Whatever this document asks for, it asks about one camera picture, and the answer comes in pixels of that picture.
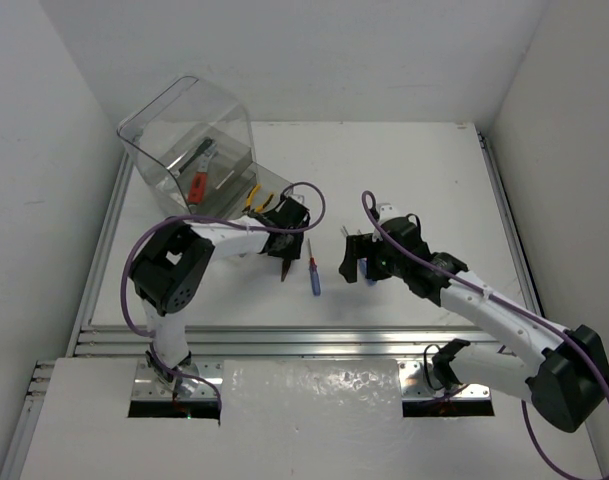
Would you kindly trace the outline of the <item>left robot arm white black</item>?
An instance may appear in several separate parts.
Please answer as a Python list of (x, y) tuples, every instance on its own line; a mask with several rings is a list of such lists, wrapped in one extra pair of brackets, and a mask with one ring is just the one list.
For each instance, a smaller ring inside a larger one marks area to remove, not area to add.
[(128, 269), (142, 300), (152, 342), (147, 361), (167, 383), (190, 364), (182, 313), (195, 297), (208, 266), (247, 254), (298, 260), (310, 211), (296, 196), (270, 210), (247, 207), (235, 220), (168, 219), (146, 240)]

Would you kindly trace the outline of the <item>red handled adjustable wrench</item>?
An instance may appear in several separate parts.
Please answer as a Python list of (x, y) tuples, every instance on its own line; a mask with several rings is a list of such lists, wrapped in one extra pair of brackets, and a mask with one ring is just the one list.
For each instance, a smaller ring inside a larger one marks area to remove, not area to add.
[(210, 166), (210, 163), (214, 160), (214, 158), (209, 163), (206, 163), (205, 161), (201, 161), (200, 163), (198, 163), (198, 162), (194, 163), (195, 164), (195, 175), (193, 177), (193, 180), (191, 182), (191, 186), (190, 186), (190, 189), (188, 192), (188, 203), (189, 204), (197, 205), (202, 202), (204, 194), (205, 194), (205, 190), (206, 190), (207, 180), (208, 180), (209, 166)]

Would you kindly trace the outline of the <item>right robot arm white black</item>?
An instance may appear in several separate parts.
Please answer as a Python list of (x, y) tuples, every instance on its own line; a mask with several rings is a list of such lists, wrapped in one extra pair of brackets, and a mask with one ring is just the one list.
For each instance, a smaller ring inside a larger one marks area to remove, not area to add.
[(431, 358), (426, 378), (433, 389), (483, 384), (532, 404), (567, 433), (576, 431), (609, 392), (608, 359), (593, 329), (528, 319), (463, 261), (431, 251), (420, 223), (409, 216), (387, 217), (378, 231), (347, 236), (339, 267), (347, 282), (356, 282), (360, 260), (368, 279), (401, 279), (413, 294), (467, 319), (513, 354), (502, 357), (467, 340), (451, 340)]

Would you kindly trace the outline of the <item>clear plastic pull-out drawer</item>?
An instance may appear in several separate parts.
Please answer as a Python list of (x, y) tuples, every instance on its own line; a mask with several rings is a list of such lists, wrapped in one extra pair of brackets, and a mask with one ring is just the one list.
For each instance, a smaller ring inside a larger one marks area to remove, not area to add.
[(223, 180), (208, 183), (203, 201), (198, 205), (198, 213), (210, 217), (235, 219), (242, 215), (245, 198), (256, 185), (262, 185), (262, 194), (275, 193), (275, 197), (267, 209), (274, 208), (280, 194), (292, 184), (273, 171), (252, 164), (241, 173), (230, 173)]

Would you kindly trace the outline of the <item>black handled adjustable wrench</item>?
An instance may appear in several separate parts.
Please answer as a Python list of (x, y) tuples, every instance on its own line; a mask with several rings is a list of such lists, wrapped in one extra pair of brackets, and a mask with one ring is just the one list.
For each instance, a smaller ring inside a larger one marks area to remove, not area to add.
[(183, 163), (177, 168), (177, 171), (173, 173), (175, 177), (179, 177), (184, 173), (193, 163), (205, 161), (209, 163), (217, 154), (217, 143), (214, 139), (207, 137), (205, 138), (190, 155), (185, 155), (181, 158)]

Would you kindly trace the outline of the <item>yellow black needle-nose pliers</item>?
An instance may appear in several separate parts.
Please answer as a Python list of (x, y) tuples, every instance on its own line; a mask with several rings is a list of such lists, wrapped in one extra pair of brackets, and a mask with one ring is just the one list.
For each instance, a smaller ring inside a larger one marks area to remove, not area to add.
[(284, 282), (286, 280), (286, 277), (289, 273), (290, 267), (291, 267), (292, 261), (290, 259), (283, 259), (282, 260), (282, 265), (281, 265), (281, 274), (280, 274), (280, 281)]

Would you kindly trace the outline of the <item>yellow black long-nose pliers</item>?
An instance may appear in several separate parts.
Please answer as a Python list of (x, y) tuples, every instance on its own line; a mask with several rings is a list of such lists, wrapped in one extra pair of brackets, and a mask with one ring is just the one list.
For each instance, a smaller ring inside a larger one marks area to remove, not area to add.
[(267, 195), (263, 195), (262, 185), (256, 184), (245, 198), (242, 213), (245, 215), (262, 213), (268, 208), (274, 197), (274, 192), (270, 192)]

